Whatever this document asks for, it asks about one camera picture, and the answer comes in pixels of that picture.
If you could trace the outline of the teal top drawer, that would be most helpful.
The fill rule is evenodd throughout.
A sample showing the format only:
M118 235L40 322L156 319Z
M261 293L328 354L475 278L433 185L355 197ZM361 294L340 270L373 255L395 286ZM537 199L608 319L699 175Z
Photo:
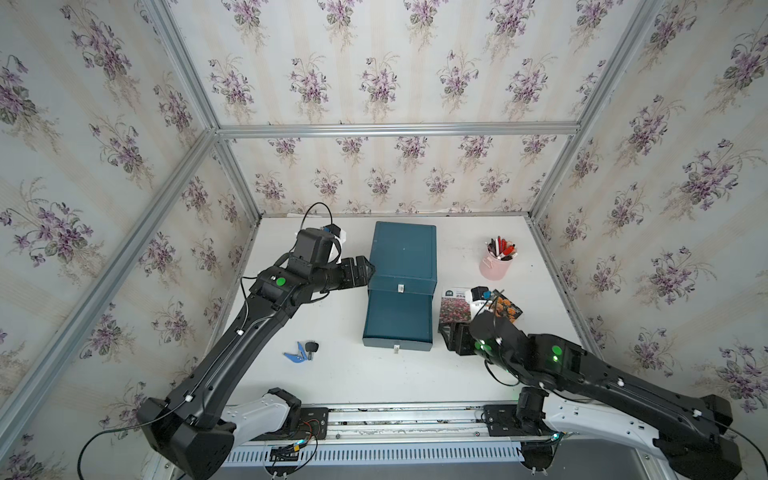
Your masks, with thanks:
M437 281L432 278L374 276L368 288L390 293L433 296L436 286Z

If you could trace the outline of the teal drawer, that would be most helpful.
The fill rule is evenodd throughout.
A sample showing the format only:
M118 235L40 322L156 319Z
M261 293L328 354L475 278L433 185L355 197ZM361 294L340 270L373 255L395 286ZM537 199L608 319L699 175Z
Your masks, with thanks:
M366 347L430 351L433 298L371 290L362 341Z
M433 296L436 286L437 281L432 278L374 276L368 288L390 293Z

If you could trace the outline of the pink mixed flower seed bag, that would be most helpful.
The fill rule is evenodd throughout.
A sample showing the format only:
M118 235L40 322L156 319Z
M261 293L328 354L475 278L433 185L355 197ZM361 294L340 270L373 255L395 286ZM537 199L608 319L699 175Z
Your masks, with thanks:
M452 287L440 297L438 331L448 333L457 323L468 323L471 318L472 292L469 288Z

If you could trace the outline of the orange marigold seed bag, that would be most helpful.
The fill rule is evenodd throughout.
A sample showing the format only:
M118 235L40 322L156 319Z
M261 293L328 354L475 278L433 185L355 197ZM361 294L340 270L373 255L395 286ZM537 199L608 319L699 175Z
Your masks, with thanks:
M491 310L497 318L506 319L512 324L523 314L520 307L498 290L492 292Z

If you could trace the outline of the teal three-drawer cabinet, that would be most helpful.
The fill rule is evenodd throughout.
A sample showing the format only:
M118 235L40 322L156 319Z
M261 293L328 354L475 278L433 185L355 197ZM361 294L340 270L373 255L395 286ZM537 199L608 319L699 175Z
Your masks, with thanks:
M432 278L437 281L437 227L377 222L370 262L376 268L373 277Z

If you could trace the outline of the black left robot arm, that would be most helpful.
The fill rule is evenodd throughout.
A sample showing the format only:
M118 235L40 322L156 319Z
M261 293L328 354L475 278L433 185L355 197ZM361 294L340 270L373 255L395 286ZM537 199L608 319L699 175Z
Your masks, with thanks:
M132 428L187 478L211 478L237 445L252 439L244 421L225 419L225 407L299 308L370 282L374 266L362 255L343 257L344 237L334 223L299 230L293 246L252 277L241 310L189 376L166 396L140 403Z

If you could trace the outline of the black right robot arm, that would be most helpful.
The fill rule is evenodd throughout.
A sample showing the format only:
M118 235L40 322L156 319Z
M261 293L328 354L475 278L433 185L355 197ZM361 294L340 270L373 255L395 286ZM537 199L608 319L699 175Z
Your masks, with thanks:
M511 374L519 387L510 406L487 407L492 436L584 433L663 458L687 479L734 479L740 450L728 438L732 409L710 394L691 397L663 389L606 363L552 334L526 334L488 309L472 320L438 327L449 350L476 354Z

